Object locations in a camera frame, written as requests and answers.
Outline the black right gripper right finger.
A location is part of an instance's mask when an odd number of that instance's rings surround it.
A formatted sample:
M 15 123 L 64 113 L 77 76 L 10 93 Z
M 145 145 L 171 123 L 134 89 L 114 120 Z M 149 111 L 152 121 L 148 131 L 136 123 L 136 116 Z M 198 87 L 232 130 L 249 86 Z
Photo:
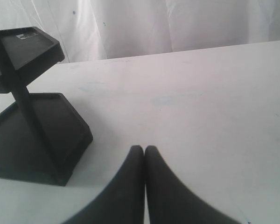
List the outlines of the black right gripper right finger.
M 237 224 L 189 190 L 155 146 L 145 150 L 146 190 L 152 224 Z

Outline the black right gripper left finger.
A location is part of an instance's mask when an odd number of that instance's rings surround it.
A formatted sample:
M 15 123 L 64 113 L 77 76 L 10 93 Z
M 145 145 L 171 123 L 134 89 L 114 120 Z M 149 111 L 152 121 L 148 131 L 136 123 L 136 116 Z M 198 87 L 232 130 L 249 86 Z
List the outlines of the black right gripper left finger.
M 104 190 L 66 224 L 142 224 L 145 208 L 144 152 L 131 146 Z

